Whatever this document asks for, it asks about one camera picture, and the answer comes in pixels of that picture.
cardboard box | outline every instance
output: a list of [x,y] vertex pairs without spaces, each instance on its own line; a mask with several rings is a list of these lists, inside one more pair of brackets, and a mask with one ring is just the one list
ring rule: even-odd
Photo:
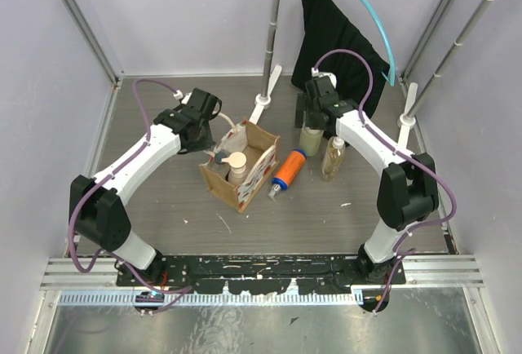
[[243,184],[234,186],[222,175],[209,169],[214,158],[200,165],[201,172],[209,191],[242,213],[279,165],[279,136],[245,120],[221,139],[214,153],[222,149],[228,153],[243,152],[246,155],[248,175]]

black garment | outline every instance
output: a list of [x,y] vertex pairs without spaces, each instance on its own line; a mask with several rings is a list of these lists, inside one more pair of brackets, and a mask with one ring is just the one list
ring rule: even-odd
[[[328,51],[344,48],[357,52],[365,58],[374,74],[374,88],[365,104],[366,115],[371,117],[386,83],[381,72],[387,75],[389,64],[381,59],[359,29],[332,0],[302,2],[305,34],[292,75],[292,83],[304,91],[304,83],[312,78],[312,67]],[[353,99],[360,103],[365,96],[369,83],[368,73],[356,57],[349,54],[331,55],[321,63],[320,71],[335,74],[337,92],[344,100]]]

orange bottle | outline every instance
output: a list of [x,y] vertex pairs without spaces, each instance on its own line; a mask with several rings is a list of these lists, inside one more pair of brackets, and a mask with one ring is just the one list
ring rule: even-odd
[[288,158],[286,158],[283,166],[272,179],[273,185],[268,196],[273,201],[276,200],[276,196],[281,190],[285,191],[288,189],[289,185],[292,184],[295,176],[297,176],[306,160],[307,155],[303,150],[299,148],[292,150]]

nozzle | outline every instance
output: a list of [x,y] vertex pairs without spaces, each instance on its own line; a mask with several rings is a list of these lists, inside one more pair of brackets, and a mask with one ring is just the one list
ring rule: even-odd
[[276,196],[280,192],[281,186],[279,184],[272,185],[272,189],[268,193],[268,197],[273,201],[276,201]]

gray wall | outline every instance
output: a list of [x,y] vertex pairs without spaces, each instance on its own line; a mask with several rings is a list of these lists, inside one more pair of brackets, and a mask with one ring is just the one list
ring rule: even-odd
[[[271,0],[79,0],[131,74],[259,73]],[[403,69],[437,0],[370,0]],[[386,59],[359,0],[335,0]],[[301,0],[281,0],[274,59],[291,72],[303,40]]]
[[[412,80],[423,85],[479,0],[457,0]],[[476,255],[502,340],[520,352],[522,3],[497,0],[419,112],[458,199],[458,246]]]
[[22,352],[110,82],[60,0],[0,0],[2,352]]

